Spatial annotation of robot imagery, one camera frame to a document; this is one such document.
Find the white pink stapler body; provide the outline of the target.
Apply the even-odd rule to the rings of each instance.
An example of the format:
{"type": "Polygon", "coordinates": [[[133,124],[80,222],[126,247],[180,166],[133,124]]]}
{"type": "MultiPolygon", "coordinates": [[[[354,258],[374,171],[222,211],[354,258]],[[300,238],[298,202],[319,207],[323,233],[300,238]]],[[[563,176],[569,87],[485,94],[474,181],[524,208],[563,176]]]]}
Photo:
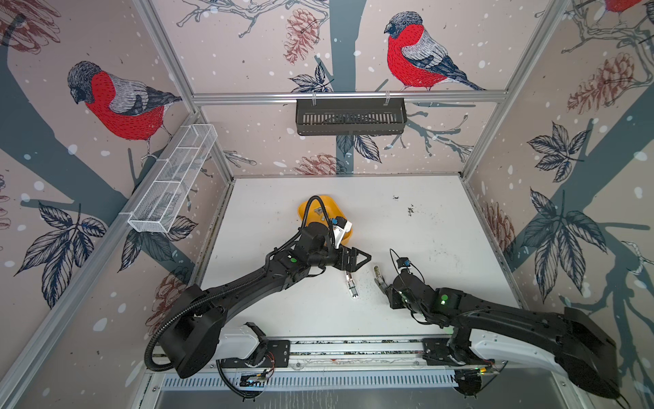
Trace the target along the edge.
{"type": "Polygon", "coordinates": [[[348,288],[348,291],[349,291],[351,297],[352,298],[358,298],[359,293],[358,293],[357,286],[356,286],[356,283],[354,281],[354,278],[353,278],[352,274],[350,272],[346,272],[345,276],[346,276],[347,288],[348,288]]]}

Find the metal stapler base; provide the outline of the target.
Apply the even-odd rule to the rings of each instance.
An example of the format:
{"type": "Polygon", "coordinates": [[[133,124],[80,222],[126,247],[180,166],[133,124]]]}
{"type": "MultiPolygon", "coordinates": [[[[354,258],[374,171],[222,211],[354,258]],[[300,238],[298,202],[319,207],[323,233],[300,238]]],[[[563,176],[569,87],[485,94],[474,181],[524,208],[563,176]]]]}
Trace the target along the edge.
{"type": "Polygon", "coordinates": [[[374,271],[374,281],[375,281],[377,287],[379,288],[379,290],[383,294],[387,294],[388,284],[386,283],[386,281],[385,281],[385,279],[383,277],[381,269],[379,268],[378,265],[375,265],[373,267],[373,271],[374,271]]]}

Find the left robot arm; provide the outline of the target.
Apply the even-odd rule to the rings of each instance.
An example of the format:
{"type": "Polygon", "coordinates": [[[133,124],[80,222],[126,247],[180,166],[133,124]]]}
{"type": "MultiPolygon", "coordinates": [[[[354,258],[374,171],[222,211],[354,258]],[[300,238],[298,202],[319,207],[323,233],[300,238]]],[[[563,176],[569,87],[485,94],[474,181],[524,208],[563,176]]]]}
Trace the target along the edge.
{"type": "Polygon", "coordinates": [[[189,286],[151,336],[144,365],[155,373],[175,370],[180,378],[198,373],[215,355],[221,330],[233,317],[274,293],[312,278],[312,268],[354,273],[371,255],[337,238],[349,221],[331,217],[323,199],[309,198],[297,233],[265,255],[264,265],[235,281],[207,290],[189,286]]]}

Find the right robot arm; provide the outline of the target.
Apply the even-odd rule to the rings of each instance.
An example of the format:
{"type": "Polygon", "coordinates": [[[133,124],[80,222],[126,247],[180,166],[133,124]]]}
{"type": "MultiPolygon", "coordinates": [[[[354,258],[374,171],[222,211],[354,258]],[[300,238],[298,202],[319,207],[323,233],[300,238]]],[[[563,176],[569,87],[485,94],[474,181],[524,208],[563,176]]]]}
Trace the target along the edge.
{"type": "Polygon", "coordinates": [[[498,361],[560,373],[592,395],[620,397],[616,342],[584,312],[533,312],[464,291],[425,284],[402,269],[392,284],[377,279],[392,309],[422,315],[424,325],[451,328],[449,338],[423,340],[430,366],[489,367],[498,361]]]}

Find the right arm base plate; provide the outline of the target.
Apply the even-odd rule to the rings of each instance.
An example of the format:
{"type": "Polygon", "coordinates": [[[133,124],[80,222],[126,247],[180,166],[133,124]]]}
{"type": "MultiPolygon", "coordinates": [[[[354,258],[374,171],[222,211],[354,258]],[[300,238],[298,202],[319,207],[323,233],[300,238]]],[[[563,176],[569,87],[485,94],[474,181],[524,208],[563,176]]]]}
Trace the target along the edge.
{"type": "Polygon", "coordinates": [[[428,337],[422,339],[422,359],[429,366],[492,366],[494,360],[485,360],[471,349],[469,341],[451,337],[428,337]]]}

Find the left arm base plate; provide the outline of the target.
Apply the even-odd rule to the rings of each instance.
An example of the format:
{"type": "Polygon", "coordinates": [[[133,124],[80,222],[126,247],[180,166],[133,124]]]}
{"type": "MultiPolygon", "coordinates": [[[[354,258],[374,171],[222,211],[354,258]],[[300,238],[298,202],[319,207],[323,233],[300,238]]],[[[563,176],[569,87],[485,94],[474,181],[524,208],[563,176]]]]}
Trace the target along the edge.
{"type": "Polygon", "coordinates": [[[290,347],[288,340],[264,341],[245,359],[227,358],[218,362],[222,368],[227,369],[286,368],[289,365],[290,347]]]}

